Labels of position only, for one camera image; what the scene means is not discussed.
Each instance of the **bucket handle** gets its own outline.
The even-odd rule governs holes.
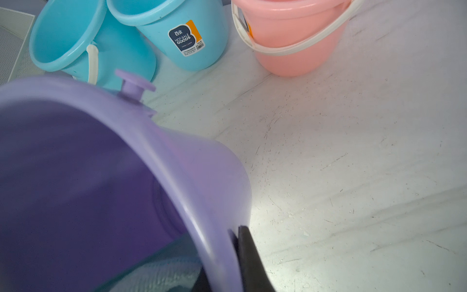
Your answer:
[[[240,20],[238,7],[233,2],[232,18],[233,24],[235,25],[235,28],[237,29],[237,32],[240,35],[240,38],[245,44],[247,44],[248,47],[268,56],[285,56],[309,48],[312,45],[324,39],[325,37],[327,37],[328,35],[330,35],[333,31],[335,31],[342,24],[344,24],[360,8],[364,1],[365,0],[352,0],[347,9],[336,20],[334,20],[331,24],[322,29],[320,32],[310,36],[309,38],[301,42],[280,48],[269,48],[255,43],[255,40],[253,39],[252,35],[248,32],[248,28],[245,27],[245,24]]]
[[[86,48],[89,59],[88,83],[96,85],[97,75],[99,73],[99,50],[94,44],[89,44]]]

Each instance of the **stacked buckets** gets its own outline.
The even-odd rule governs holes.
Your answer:
[[[156,71],[154,52],[139,31],[190,71],[215,63],[228,40],[219,0],[50,0],[33,27],[29,50],[45,71],[62,70],[118,90],[115,69],[146,80]]]

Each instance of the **label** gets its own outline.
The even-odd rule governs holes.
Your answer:
[[[253,37],[253,32],[251,31],[251,26],[248,22],[247,22],[247,26],[248,26],[248,32],[250,33],[250,36]]]
[[[185,57],[196,54],[205,47],[205,43],[193,20],[171,29],[169,38]]]

